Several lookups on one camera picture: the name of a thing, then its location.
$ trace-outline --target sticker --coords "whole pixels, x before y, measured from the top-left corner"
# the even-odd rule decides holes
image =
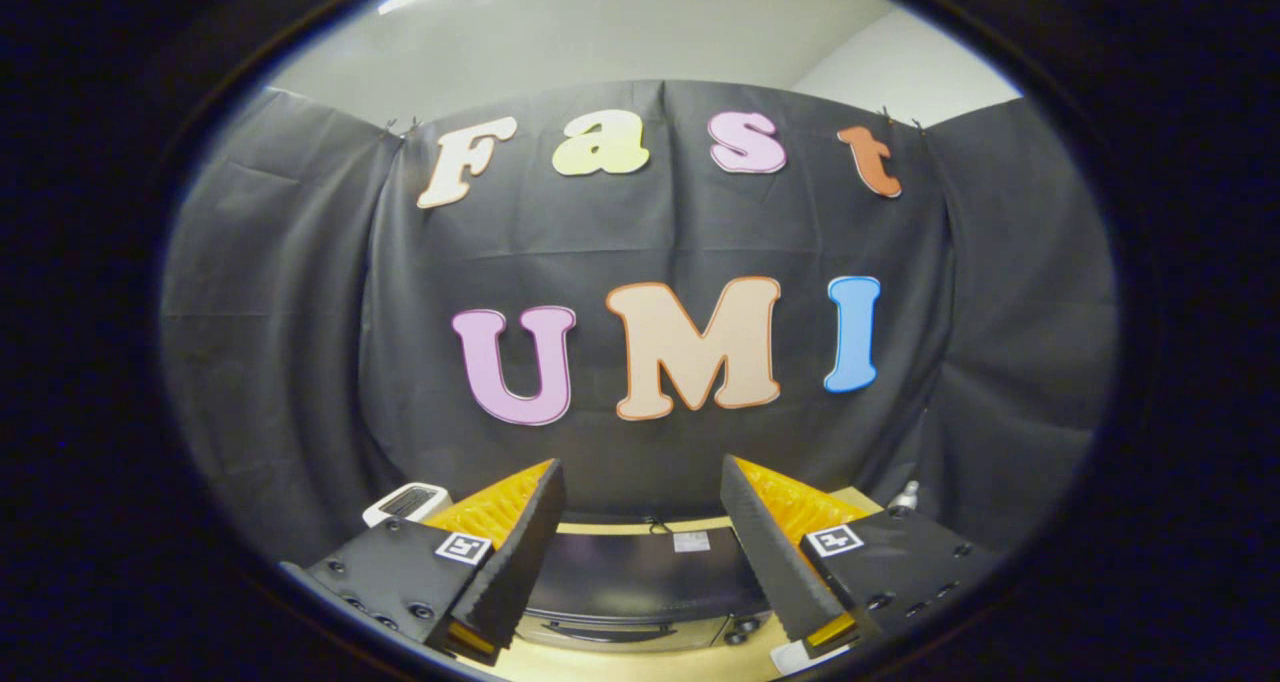
[[[582,114],[564,125],[564,136],[570,139],[552,155],[552,166],[564,177],[599,170],[626,175],[649,163],[649,150],[641,146],[644,120],[626,109]]]
[[[444,544],[435,550],[435,554],[449,559],[457,559],[458,562],[465,562],[475,567],[481,559],[484,559],[484,553],[489,551],[489,546],[493,546],[493,541],[485,540],[484,537],[453,532],[449,535],[449,539],[444,540]]]
[[[704,553],[712,549],[707,532],[676,532],[671,536],[677,553]]]
[[[837,276],[827,285],[836,303],[838,330],[836,367],[822,381],[827,392],[851,392],[876,381],[872,363],[872,322],[879,280],[876,276]]]
[[[782,285],[771,276],[740,276],[724,285],[705,331],[689,317],[675,290],[662,282],[622,285],[604,298],[604,307],[622,317],[627,340],[627,395],[621,418],[671,415],[662,371],[685,407],[700,409],[722,367],[724,383],[716,403],[724,409],[755,407],[778,399],[773,380],[773,303]]]
[[[849,525],[809,532],[805,539],[809,540],[813,549],[818,550],[819,557],[837,555],[863,546],[863,541],[858,539],[858,535],[854,535]]]
[[[786,166],[786,150],[772,138],[778,127],[764,114],[719,113],[707,131],[718,143],[712,145],[712,159],[723,171],[764,175]]]
[[[471,191],[471,184],[462,180],[462,171],[470,170],[471,177],[480,177],[488,170],[493,159],[493,139],[507,141],[516,136],[516,118],[503,116],[502,120],[485,122],[484,125],[466,127],[440,136],[440,157],[436,157],[435,170],[426,189],[417,198],[421,209],[440,207],[443,203],[458,202]]]
[[[854,152],[854,166],[863,184],[868,186],[873,193],[881,196],[897,196],[902,193],[902,186],[897,177],[888,177],[881,159],[891,157],[888,145],[873,138],[872,131],[867,127],[849,127],[846,131],[836,132],[836,138],[849,145]]]
[[[453,317],[453,331],[462,337],[462,360],[471,395],[489,415],[509,424],[552,424],[568,412],[568,348],[564,337],[577,316],[567,307],[531,307],[520,325],[534,335],[541,390],[531,398],[513,395],[502,377],[498,335],[507,317],[493,308],[471,308]]]

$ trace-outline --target black backdrop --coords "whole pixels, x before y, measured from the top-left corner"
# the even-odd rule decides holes
[[[566,123],[617,107],[644,120],[645,166],[559,175]],[[776,123],[782,170],[712,161],[707,123],[736,109]],[[520,131],[466,198],[417,209],[439,136],[507,114]],[[851,125],[892,150],[896,198],[859,180],[836,138]],[[549,457],[564,462],[567,519],[714,517],[726,453],[881,504],[918,480],[922,512],[1007,549],[1066,490],[1110,392],[1105,228],[1027,100],[919,131],[780,90],[617,82],[468,109],[401,143],[269,90],[198,170],[165,266],[165,369],[201,472],[271,558],[328,554],[406,479],[461,499]],[[881,284],[877,377],[832,394],[827,284],[854,275]],[[609,290],[663,282],[701,326],[737,276],[781,284],[781,398],[618,418],[627,351]],[[503,422],[472,399],[449,321],[512,321],[503,375],[531,395],[538,360],[515,321],[539,305],[576,312],[572,404],[545,426]]]
[[[1112,209],[1123,290],[1144,312],[1123,338],[1117,441],[1052,544],[989,614],[892,677],[1262,678],[1270,0],[928,3],[1030,88],[1070,90],[1097,132],[1085,157],[1129,200]],[[385,678],[252,589],[252,559],[169,447],[145,362],[172,198],[140,196],[141,180],[184,113],[314,4],[5,5],[10,120],[28,143],[5,225],[27,412],[5,486],[19,677]]]

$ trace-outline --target bolt hole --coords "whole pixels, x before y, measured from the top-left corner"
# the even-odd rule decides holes
[[[881,609],[890,605],[893,600],[893,592],[882,592],[867,600],[867,609]]]

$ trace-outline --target black fabric curtain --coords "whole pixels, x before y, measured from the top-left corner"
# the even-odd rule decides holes
[[[563,177],[567,122],[626,109],[650,157]],[[717,113],[763,113],[785,168],[733,175],[709,155]],[[460,202],[417,207],[449,131],[515,116]],[[891,150],[902,193],[859,179],[837,131]],[[663,282],[699,328],[737,276],[781,284],[769,404],[708,400],[623,421],[616,287]],[[827,285],[876,276],[860,390],[823,388],[837,340]],[[507,317],[503,375],[538,392],[522,310],[562,305],[572,404],[530,427],[471,395],[454,313]],[[778,90],[641,81],[530,95],[404,138],[265,90],[228,122],[182,202],[165,267],[164,358],[187,444],[266,554],[311,563],[398,482],[454,499],[548,457],[568,518],[722,514],[732,453],[881,503],[918,480],[920,509],[991,546],[1023,537],[1069,484],[1101,418],[1116,339],[1105,226],[1070,155],[1028,102],[928,131]],[[714,386],[722,384],[722,379]]]

